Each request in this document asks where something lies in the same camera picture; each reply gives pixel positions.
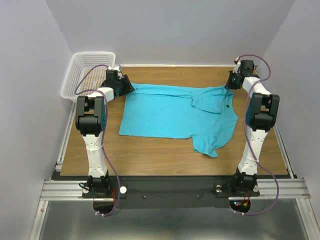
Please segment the white plastic basket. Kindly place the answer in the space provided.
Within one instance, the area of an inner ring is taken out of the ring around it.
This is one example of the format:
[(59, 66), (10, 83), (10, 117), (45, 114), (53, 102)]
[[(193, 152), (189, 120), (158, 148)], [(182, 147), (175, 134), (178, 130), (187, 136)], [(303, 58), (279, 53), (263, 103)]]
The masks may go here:
[(106, 66), (114, 67), (116, 54), (107, 51), (83, 51), (75, 53), (69, 63), (60, 96), (76, 101), (75, 92), (97, 89), (106, 79)]

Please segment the turquoise t shirt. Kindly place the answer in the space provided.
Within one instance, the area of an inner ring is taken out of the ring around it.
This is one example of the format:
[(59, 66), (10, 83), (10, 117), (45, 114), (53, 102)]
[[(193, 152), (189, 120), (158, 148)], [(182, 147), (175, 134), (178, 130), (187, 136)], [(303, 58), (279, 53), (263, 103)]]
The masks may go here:
[(238, 121), (232, 90), (137, 83), (133, 87), (125, 97), (120, 135), (191, 139), (194, 151), (212, 158), (232, 139)]

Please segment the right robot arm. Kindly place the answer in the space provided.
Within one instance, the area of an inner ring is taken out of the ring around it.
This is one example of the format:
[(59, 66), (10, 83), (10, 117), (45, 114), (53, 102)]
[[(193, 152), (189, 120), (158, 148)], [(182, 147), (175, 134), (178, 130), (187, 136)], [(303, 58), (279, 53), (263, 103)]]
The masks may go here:
[(257, 174), (260, 154), (268, 132), (277, 119), (280, 97), (271, 94), (255, 74), (253, 60), (235, 60), (235, 67), (229, 72), (226, 89), (244, 89), (247, 100), (244, 111), (244, 134), (246, 143), (240, 163), (232, 176), (230, 190), (235, 195), (258, 190)]

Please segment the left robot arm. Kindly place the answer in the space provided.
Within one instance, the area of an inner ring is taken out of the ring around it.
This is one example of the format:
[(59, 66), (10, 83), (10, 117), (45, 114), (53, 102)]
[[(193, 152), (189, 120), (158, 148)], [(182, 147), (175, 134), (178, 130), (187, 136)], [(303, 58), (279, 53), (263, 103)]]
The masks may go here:
[(98, 89), (82, 90), (76, 87), (75, 127), (82, 136), (88, 157), (88, 178), (80, 183), (85, 198), (107, 197), (114, 195), (110, 184), (108, 167), (103, 151), (104, 133), (107, 126), (105, 106), (116, 97), (135, 91), (128, 76), (119, 69), (107, 69), (105, 80)]

